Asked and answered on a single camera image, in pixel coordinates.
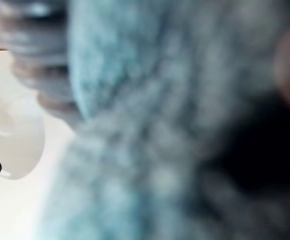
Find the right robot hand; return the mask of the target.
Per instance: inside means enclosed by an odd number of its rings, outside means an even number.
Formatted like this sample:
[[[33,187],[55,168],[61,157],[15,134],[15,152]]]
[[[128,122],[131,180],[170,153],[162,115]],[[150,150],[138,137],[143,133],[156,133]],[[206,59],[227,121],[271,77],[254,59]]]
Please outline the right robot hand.
[[[69,80],[66,0],[0,0],[0,46],[13,73],[48,113],[79,121]]]

